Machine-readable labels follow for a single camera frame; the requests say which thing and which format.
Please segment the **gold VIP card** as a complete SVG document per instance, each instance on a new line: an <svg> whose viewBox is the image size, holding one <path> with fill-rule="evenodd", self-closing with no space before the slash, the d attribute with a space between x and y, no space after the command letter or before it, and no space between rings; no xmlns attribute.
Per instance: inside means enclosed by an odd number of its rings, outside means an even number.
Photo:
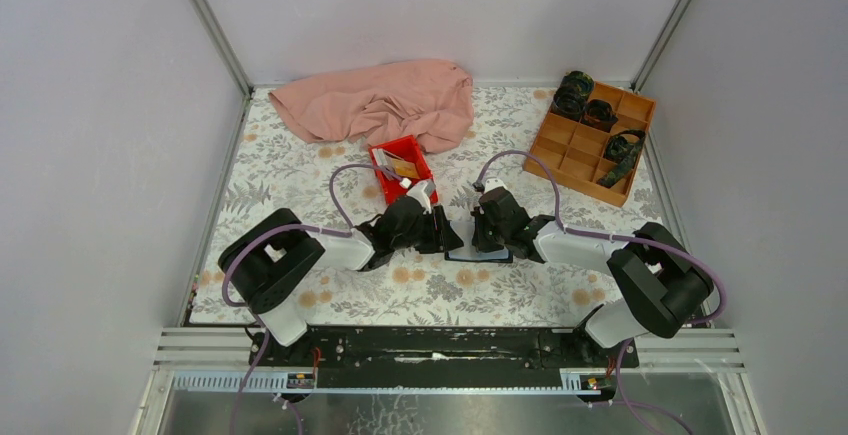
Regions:
<svg viewBox="0 0 848 435"><path fill-rule="evenodd" d="M421 179L421 175L415 163L395 158L390 158L390 161L395 171L401 177L409 179Z"/></svg>

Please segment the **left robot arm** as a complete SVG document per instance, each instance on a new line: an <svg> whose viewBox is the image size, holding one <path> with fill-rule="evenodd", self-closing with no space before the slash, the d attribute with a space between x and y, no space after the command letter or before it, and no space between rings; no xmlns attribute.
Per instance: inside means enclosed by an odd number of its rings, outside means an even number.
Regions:
<svg viewBox="0 0 848 435"><path fill-rule="evenodd" d="M309 356L311 342L291 295L312 269L371 271L399 250L434 254L463 245L442 207L402 196L349 232L306 225L292 210L278 209L225 248L218 266L225 303L247 307L273 338L272 353L296 366Z"/></svg>

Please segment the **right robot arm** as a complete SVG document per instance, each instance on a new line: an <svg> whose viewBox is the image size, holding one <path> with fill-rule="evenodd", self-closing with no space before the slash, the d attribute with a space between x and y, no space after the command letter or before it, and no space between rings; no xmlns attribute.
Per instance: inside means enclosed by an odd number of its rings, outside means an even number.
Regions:
<svg viewBox="0 0 848 435"><path fill-rule="evenodd" d="M594 309L576 328L573 351L583 365L601 365L630 338L674 337L717 287L658 223L648 222L631 236L591 231L554 216L529 216L498 179L474 188L480 194L472 212L478 251L505 248L519 259L580 266L615 281L620 299Z"/></svg>

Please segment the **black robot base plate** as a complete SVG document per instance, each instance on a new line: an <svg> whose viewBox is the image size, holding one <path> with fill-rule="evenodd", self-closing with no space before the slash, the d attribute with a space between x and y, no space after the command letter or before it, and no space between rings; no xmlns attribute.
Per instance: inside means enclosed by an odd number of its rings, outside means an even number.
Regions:
<svg viewBox="0 0 848 435"><path fill-rule="evenodd" d="M289 346L263 338L252 335L250 361L302 367L320 389L542 389L639 365L635 348L568 329L310 326Z"/></svg>

